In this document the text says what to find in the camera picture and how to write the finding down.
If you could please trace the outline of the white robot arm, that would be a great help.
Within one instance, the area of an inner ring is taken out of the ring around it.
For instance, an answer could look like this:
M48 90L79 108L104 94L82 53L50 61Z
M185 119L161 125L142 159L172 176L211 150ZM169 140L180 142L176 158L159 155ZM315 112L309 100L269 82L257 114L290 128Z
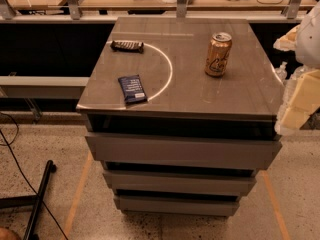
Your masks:
M277 114L275 130L285 136L300 130L320 108L320 2L273 47L294 51L301 63L286 83Z

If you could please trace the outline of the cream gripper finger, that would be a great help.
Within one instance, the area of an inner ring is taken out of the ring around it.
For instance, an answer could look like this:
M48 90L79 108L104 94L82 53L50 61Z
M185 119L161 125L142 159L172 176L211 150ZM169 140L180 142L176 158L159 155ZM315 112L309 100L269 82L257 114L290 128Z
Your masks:
M290 135L320 108L320 70L297 69L287 81L275 130Z
M278 38L273 47L280 51L294 51L296 49L296 36L299 26L293 27L285 35Z

